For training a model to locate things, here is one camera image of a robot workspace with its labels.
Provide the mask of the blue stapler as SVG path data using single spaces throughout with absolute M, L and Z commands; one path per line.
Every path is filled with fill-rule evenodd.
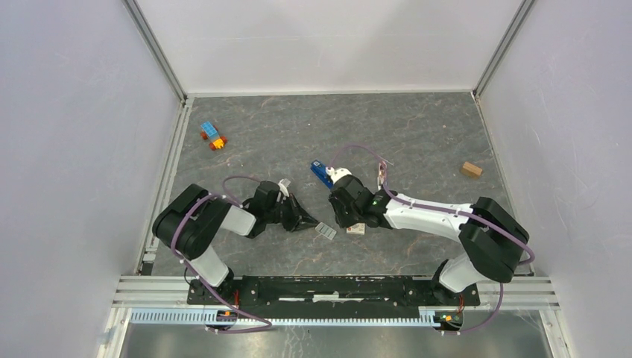
M 310 164 L 310 169 L 312 173 L 320 180 L 321 183 L 325 185 L 327 189 L 331 189 L 334 185 L 331 177 L 326 171 L 326 166 L 322 164 L 319 160 L 314 160 Z

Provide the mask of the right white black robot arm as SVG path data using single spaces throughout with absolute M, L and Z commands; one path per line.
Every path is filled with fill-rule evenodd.
M 510 283 L 525 264 L 528 233 L 496 201 L 480 197 L 474 204 L 417 200 L 383 186 L 371 192 L 345 169 L 330 175 L 329 202 L 342 228 L 355 224 L 389 230 L 415 230 L 451 239 L 464 252 L 441 263 L 430 285 L 439 304 L 452 303 L 468 286 L 483 280 Z

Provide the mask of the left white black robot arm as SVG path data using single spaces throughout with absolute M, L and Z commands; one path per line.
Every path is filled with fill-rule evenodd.
M 151 231 L 207 283 L 209 298 L 225 304 L 234 294 L 233 271 L 215 252 L 212 240 L 220 230 L 253 239 L 270 224 L 296 232 L 315 228 L 319 221 L 300 206 L 284 181 L 259 182 L 253 196 L 240 204 L 191 184 L 154 219 Z

